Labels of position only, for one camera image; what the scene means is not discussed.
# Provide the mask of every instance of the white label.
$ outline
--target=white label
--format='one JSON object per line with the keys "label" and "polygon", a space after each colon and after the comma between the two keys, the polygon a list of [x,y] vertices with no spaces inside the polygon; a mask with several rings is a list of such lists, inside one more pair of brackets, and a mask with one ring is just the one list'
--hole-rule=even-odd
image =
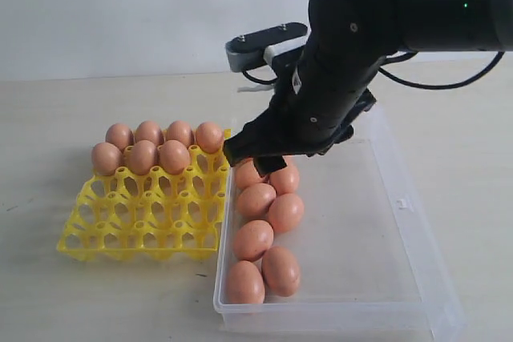
{"label": "white label", "polygon": [[297,73],[297,67],[296,67],[296,70],[294,71],[294,74],[292,75],[292,87],[293,87],[296,95],[299,94],[299,90],[301,89],[301,86],[302,86],[301,79],[299,79],[299,74]]}

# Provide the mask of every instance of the clear plastic container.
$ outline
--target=clear plastic container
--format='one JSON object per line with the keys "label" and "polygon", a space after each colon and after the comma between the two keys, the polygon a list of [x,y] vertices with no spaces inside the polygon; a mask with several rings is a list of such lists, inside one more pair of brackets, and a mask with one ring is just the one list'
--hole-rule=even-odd
{"label": "clear plastic container", "polygon": [[293,297],[228,303],[225,277],[236,261],[231,243],[240,226],[232,186],[214,291],[228,330],[424,330],[432,340],[456,340],[463,312],[381,108],[361,115],[355,131],[325,156],[296,157],[305,215],[275,239],[301,265]]}

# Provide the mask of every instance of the plastic egg tray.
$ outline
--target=plastic egg tray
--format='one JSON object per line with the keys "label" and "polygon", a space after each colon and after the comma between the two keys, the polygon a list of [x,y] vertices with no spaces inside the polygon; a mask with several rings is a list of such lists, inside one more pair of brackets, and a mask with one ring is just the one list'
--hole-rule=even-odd
{"label": "plastic egg tray", "polygon": [[229,165],[221,150],[206,154],[193,145],[189,151],[191,165],[179,175],[159,166],[147,175],[127,167],[113,176],[95,174],[84,183],[57,249],[77,260],[102,254],[129,260],[140,253],[166,260],[177,252],[202,260],[217,252]]}

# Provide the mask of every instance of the egg tray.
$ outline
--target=egg tray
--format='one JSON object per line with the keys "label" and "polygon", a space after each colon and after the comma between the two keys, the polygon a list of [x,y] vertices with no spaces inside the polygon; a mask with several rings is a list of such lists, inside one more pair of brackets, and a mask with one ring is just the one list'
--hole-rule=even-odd
{"label": "egg tray", "polygon": [[[224,131],[229,138],[230,130]],[[191,165],[170,175],[155,166],[146,175],[119,167],[113,176],[84,183],[57,250],[77,260],[137,254],[167,260],[183,252],[195,260],[217,252],[229,174],[221,150],[189,147]]]}

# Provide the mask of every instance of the egg tray cell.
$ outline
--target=egg tray cell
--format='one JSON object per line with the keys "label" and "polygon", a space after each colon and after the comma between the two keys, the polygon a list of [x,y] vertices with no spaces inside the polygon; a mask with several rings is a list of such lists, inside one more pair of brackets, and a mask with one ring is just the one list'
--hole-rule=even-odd
{"label": "egg tray cell", "polygon": [[[224,131],[229,138],[230,130]],[[57,250],[77,260],[136,254],[167,260],[183,252],[196,260],[217,252],[229,165],[221,150],[189,147],[191,165],[170,175],[155,166],[146,175],[120,167],[84,183]]]}

